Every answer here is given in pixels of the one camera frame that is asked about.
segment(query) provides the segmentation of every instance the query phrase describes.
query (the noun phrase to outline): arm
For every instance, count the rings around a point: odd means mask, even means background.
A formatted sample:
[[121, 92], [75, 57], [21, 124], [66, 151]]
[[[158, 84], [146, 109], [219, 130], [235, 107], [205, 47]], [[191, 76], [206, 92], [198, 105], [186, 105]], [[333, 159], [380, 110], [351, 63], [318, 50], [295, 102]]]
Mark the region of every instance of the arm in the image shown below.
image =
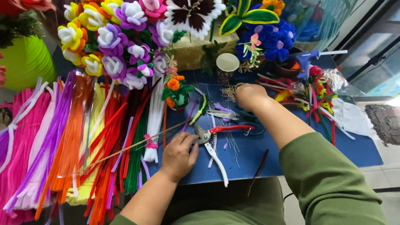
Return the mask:
[[255, 113], [280, 149], [279, 163], [306, 224], [386, 224], [379, 196], [320, 133], [269, 98], [262, 86], [238, 87], [236, 100]]
[[198, 138], [190, 133], [176, 135], [162, 155], [162, 166], [133, 196], [121, 211], [121, 215], [138, 225], [159, 225], [174, 195], [179, 180], [193, 168], [198, 144], [190, 146]]

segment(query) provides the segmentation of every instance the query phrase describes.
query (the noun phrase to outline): person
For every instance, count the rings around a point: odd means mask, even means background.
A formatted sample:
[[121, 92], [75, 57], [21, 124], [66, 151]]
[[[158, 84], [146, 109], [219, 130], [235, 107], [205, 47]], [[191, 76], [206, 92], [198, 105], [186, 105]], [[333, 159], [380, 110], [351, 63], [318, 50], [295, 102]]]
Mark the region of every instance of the person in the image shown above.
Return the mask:
[[[299, 200], [306, 224], [386, 224], [379, 196], [363, 174], [336, 147], [281, 104], [262, 86], [236, 90], [241, 108], [253, 112], [278, 146], [286, 181]], [[176, 135], [165, 148], [162, 166], [133, 196], [112, 225], [283, 225], [283, 198], [277, 177], [178, 186], [196, 162], [198, 138]]]

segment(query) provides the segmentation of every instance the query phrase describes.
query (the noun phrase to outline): red handle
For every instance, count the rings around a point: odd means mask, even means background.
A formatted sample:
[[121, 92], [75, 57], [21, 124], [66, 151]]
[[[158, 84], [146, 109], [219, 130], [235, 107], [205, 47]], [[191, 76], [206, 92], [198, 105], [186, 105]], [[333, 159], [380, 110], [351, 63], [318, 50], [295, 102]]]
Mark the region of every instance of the red handle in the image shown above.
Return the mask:
[[208, 130], [210, 133], [215, 134], [217, 132], [222, 132], [222, 131], [233, 131], [233, 130], [238, 130], [238, 129], [254, 129], [254, 127], [250, 125], [236, 125], [236, 126], [230, 126], [230, 127], [214, 127], [210, 130]]

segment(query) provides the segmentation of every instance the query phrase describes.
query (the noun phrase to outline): white cloth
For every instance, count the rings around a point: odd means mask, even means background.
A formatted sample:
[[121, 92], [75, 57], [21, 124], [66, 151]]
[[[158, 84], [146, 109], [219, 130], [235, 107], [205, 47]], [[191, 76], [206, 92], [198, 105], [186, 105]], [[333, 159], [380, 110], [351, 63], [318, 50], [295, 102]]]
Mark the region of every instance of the white cloth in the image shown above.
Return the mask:
[[371, 137], [368, 120], [358, 106], [344, 102], [340, 98], [332, 99], [332, 104], [335, 118], [340, 122], [340, 126], [345, 131]]

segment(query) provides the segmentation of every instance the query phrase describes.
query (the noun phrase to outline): table surface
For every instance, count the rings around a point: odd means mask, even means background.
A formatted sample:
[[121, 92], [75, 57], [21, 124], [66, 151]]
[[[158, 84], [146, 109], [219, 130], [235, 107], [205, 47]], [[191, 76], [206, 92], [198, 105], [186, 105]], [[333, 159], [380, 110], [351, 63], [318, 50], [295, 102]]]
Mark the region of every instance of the table surface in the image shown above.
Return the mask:
[[[318, 62], [312, 62], [312, 65], [318, 65], [321, 68], [335, 68], [333, 61], [330, 56], [321, 57]], [[225, 108], [230, 108], [233, 111], [239, 111], [236, 107], [236, 104], [233, 102], [226, 101], [227, 98], [223, 98], [221, 95], [220, 89], [224, 86], [218, 85], [215, 77], [209, 77], [201, 73], [200, 70], [192, 70], [192, 71], [182, 71], [180, 75], [184, 75], [188, 83], [192, 83], [194, 86], [198, 86], [198, 88], [208, 94], [209, 98], [212, 102], [219, 102]], [[257, 75], [255, 72], [253, 73], [237, 73], [234, 75], [234, 79], [242, 80], [244, 82], [254, 83]], [[267, 90], [270, 96], [275, 96], [276, 92]], [[187, 105], [185, 112], [177, 113], [168, 109], [167, 113], [167, 128], [172, 127], [182, 121], [185, 121], [188, 117], [189, 111], [193, 105], [193, 102], [196, 98], [200, 98], [200, 95], [196, 92], [190, 94], [190, 103]], [[291, 110], [296, 116], [301, 118], [303, 121], [307, 123], [308, 118], [306, 117], [306, 112], [301, 109]], [[324, 117], [325, 123], [327, 124], [328, 130], [331, 130], [331, 122]], [[198, 119], [199, 124], [204, 129], [210, 129], [212, 127], [212, 120], [210, 115], [203, 115]], [[220, 126], [221, 122], [216, 120], [216, 125]], [[325, 138], [325, 133], [322, 125], [315, 122], [315, 118], [311, 120], [311, 127], [314, 128], [317, 132], [320, 132]], [[178, 133], [182, 130], [182, 127], [175, 129], [167, 134], [167, 143], [171, 140], [175, 133]], [[195, 133], [193, 127], [188, 127], [187, 132]], [[263, 134], [256, 136], [244, 136], [241, 130], [232, 131], [232, 137], [237, 145], [233, 148], [233, 144], [228, 143], [228, 147], [224, 150], [224, 145], [227, 143], [226, 134], [218, 133], [217, 139], [217, 153], [218, 157], [221, 160], [222, 164], [225, 167], [227, 176], [229, 180], [235, 179], [250, 179], [253, 178], [254, 174], [257, 171], [261, 163], [261, 159], [263, 154], [267, 149], [269, 149], [269, 153], [265, 162], [263, 169], [259, 177], [269, 177], [269, 176], [279, 176], [283, 175], [281, 171], [281, 167], [278, 162], [279, 151], [274, 143], [271, 135], [266, 131]], [[336, 147], [346, 155], [355, 165], [358, 167], [367, 167], [367, 166], [375, 166], [382, 165], [383, 162], [379, 155], [378, 150], [373, 142], [373, 140], [366, 136], [352, 134], [356, 139], [353, 141], [346, 137], [338, 128], [335, 131], [336, 134]], [[163, 144], [162, 138], [160, 137], [160, 141], [158, 142], [158, 160], [159, 163], [150, 163], [149, 171], [150, 175], [153, 175], [155, 172], [159, 170], [161, 167], [161, 159], [163, 153]], [[218, 169], [218, 166], [215, 162], [213, 162], [211, 168], [208, 168], [208, 164], [210, 161], [210, 155], [208, 154], [206, 148], [200, 145], [199, 155], [196, 162], [196, 165], [192, 169], [192, 171], [184, 177], [180, 184], [193, 184], [193, 183], [206, 183], [206, 182], [215, 182], [222, 181], [221, 172]]]

